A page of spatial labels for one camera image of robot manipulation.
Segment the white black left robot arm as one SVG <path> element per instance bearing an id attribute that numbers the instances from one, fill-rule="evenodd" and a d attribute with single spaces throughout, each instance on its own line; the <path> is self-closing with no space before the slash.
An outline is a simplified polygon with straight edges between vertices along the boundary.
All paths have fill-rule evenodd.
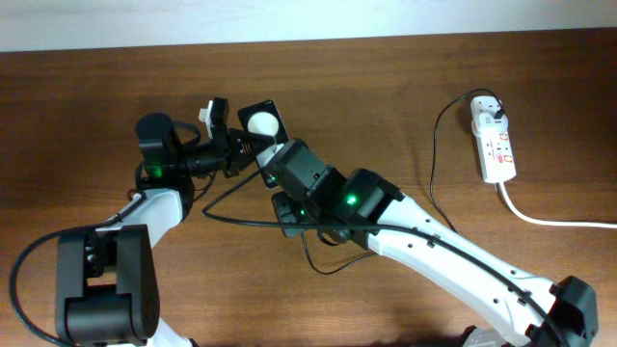
<path id="1" fill-rule="evenodd" d="M 190 213 L 194 178 L 235 176 L 264 163 L 286 133 L 271 101 L 239 110 L 241 128 L 227 126 L 228 101 L 202 109 L 199 129 L 164 113 L 135 126 L 144 161 L 129 204 L 98 225 L 64 232 L 58 242 L 55 328 L 79 346 L 193 346 L 160 316 L 153 247 Z"/>

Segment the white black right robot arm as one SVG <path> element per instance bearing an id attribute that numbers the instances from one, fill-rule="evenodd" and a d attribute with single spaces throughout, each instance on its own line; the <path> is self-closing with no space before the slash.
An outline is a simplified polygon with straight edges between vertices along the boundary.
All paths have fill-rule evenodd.
<path id="1" fill-rule="evenodd" d="M 344 176 L 301 140 L 258 155 L 268 182 L 303 206 L 337 243 L 395 260 L 423 275 L 489 323 L 464 346 L 588 346 L 599 330 L 597 296 L 569 276 L 559 283 L 518 269 L 445 227 L 397 186 L 367 169 Z"/>

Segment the black Galaxy smartphone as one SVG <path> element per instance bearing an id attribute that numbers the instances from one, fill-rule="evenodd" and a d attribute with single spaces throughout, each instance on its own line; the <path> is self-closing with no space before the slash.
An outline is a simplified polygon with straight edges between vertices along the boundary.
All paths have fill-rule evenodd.
<path id="1" fill-rule="evenodd" d="M 289 137 L 282 122 L 282 117 L 273 100 L 265 100 L 257 104 L 239 109 L 237 116 L 244 130 L 267 135 L 275 139 L 275 143 L 263 150 L 256 163 L 263 168 L 288 141 Z"/>

